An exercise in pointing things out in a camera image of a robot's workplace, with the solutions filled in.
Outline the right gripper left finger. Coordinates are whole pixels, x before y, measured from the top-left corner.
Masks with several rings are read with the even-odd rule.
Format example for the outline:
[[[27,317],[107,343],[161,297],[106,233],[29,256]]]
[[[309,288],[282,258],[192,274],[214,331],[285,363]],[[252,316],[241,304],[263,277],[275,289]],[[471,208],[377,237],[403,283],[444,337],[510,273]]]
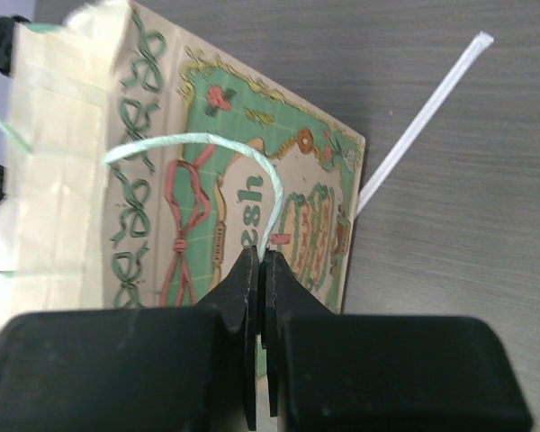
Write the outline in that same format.
[[[193,306],[26,313],[0,331],[0,431],[253,431],[257,251]]]

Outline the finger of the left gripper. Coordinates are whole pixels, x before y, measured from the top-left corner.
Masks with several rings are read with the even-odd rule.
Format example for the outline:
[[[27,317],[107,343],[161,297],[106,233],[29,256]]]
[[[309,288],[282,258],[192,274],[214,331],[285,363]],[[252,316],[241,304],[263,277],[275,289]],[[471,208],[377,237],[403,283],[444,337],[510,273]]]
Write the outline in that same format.
[[[0,16],[0,73],[5,77],[11,75],[15,27],[29,23],[30,20],[21,15]]]

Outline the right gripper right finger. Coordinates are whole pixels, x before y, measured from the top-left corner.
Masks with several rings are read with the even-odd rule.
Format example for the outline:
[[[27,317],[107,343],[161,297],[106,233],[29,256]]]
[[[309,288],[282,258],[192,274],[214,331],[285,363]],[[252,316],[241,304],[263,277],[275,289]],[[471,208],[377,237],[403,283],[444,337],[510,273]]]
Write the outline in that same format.
[[[468,316],[336,314],[281,253],[261,267],[269,410],[282,431],[528,431],[507,352]]]

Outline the green paper gift bag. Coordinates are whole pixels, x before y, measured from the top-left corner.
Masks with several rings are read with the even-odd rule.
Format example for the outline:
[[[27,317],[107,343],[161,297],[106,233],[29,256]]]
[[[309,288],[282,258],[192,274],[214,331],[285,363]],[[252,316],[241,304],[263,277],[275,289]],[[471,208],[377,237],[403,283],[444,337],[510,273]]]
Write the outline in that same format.
[[[0,329],[29,311],[196,303],[242,248],[340,311],[365,139],[148,8],[17,24]]]

